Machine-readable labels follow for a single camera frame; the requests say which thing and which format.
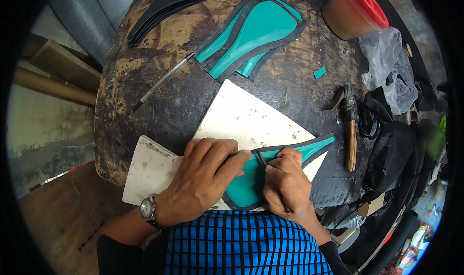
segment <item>red lid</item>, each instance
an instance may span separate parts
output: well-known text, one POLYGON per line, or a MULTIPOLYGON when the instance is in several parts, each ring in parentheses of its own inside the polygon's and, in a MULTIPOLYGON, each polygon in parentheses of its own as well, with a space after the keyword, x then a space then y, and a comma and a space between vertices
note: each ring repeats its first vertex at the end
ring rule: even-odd
POLYGON ((379 28, 386 28, 388 26, 388 20, 383 10, 375 0, 355 0, 355 2, 368 14, 370 19, 379 28))

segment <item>white cutting board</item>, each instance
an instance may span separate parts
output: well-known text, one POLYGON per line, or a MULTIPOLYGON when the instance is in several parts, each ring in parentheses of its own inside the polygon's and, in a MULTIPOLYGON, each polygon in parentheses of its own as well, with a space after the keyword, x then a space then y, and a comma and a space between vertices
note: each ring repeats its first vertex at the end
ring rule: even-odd
MULTIPOLYGON (((233 138, 239 149, 287 145, 315 138, 287 116, 226 79, 192 140, 233 138)), ((303 172, 313 180, 327 152, 315 158, 303 172)), ((182 157, 142 135, 129 167, 123 202, 139 205, 171 183, 182 157)), ((221 199, 213 209, 230 210, 221 199)))

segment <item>hammer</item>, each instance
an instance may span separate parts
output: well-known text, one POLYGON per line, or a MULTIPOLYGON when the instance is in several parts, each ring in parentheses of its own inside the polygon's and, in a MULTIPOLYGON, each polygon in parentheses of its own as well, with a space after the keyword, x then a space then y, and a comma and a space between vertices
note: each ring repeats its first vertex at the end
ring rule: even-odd
POLYGON ((355 171, 356 166, 356 101, 353 87, 345 84, 337 90, 332 102, 324 109, 330 110, 340 104, 341 118, 345 124, 345 168, 355 171))

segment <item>plastic container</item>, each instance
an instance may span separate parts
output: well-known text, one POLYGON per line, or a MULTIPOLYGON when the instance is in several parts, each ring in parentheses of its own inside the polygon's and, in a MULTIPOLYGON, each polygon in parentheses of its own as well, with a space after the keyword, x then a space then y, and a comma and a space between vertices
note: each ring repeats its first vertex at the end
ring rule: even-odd
POLYGON ((351 40, 389 25, 375 0, 330 0, 322 9, 322 17, 343 40, 351 40))

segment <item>round wooden table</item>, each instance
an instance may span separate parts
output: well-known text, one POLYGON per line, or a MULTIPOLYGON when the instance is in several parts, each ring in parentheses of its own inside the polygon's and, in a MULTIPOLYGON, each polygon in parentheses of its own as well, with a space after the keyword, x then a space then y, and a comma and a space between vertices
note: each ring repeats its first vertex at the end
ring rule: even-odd
MULTIPOLYGON (((173 65, 210 36, 241 0, 204 0, 162 21, 136 48, 126 40, 153 0, 134 0, 111 45, 101 75, 95 110, 98 174, 124 185, 139 136, 146 135, 182 155, 220 84, 191 59, 137 110, 137 100, 173 65)), ((307 25, 298 41, 284 46, 260 69, 253 82, 233 74, 230 80, 279 110, 316 137, 333 132, 335 143, 313 180, 315 207, 357 200, 362 191, 372 142, 358 135, 356 171, 344 168, 344 127, 339 109, 322 111, 337 88, 360 89, 368 64, 358 40, 344 41, 325 24, 328 0, 286 0, 297 5, 307 25), (325 66, 319 79, 313 72, 325 66)))

